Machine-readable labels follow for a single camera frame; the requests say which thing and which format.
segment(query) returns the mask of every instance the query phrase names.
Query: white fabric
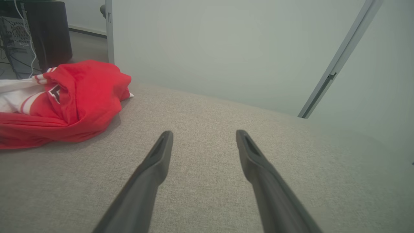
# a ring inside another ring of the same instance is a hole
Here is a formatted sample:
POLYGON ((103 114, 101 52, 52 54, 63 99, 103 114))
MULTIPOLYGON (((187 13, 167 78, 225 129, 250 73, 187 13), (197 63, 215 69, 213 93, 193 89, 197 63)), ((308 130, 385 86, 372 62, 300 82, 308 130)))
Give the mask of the white fabric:
POLYGON ((29 114, 30 106, 48 83, 43 75, 34 75, 22 80, 0 80, 0 112, 19 112, 29 114))

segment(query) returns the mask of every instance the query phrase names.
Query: couch cushion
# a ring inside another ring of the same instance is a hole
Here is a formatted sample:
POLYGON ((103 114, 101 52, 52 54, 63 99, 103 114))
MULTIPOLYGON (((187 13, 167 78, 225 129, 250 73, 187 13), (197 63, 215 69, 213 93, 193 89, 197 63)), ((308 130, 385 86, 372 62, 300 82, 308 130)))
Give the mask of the couch cushion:
POLYGON ((106 132, 0 154, 0 232, 92 232, 165 130, 150 232, 262 232, 236 130, 246 130, 325 232, 408 232, 414 167, 379 142, 277 112, 150 85, 106 132))

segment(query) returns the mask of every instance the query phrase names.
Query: metal door frame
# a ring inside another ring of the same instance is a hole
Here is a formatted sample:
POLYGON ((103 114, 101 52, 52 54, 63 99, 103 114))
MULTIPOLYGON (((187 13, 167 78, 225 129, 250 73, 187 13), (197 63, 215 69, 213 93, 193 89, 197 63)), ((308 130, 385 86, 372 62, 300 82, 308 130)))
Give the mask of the metal door frame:
POLYGON ((341 46, 339 46, 334 58, 323 73, 322 78, 316 85, 309 99, 306 101, 305 106, 302 108, 298 117, 309 118, 323 95, 331 86, 333 80, 338 76, 344 64, 347 62, 349 56, 354 51, 356 45, 361 40, 363 34, 367 30, 369 24, 374 19, 374 16, 380 9, 383 0, 365 0, 358 16, 356 17, 351 29, 345 36, 341 46))

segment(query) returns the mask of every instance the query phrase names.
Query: baseboard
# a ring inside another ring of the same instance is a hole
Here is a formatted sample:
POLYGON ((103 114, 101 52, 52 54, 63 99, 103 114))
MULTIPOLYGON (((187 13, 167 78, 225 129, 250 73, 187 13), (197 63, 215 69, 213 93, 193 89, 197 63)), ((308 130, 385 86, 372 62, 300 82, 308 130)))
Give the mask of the baseboard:
POLYGON ((78 33, 82 33, 86 35, 106 38, 106 32, 101 32, 101 31, 97 31, 93 29, 84 28, 84 27, 77 27, 73 25, 68 25, 68 26, 69 26, 69 31, 72 31, 72 32, 78 32, 78 33))

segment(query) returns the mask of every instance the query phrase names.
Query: gray floor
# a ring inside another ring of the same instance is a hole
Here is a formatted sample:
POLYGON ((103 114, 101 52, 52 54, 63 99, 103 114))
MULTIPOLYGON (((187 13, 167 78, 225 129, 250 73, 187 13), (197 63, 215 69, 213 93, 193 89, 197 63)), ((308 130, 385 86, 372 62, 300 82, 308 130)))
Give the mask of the gray floor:
MULTIPOLYGON (((85 35, 77 32, 69 32, 72 44, 72 62, 84 60, 96 60, 108 62, 108 47, 105 38, 85 35)), ((0 63, 0 79, 16 79, 16 75, 10 65, 0 63)))

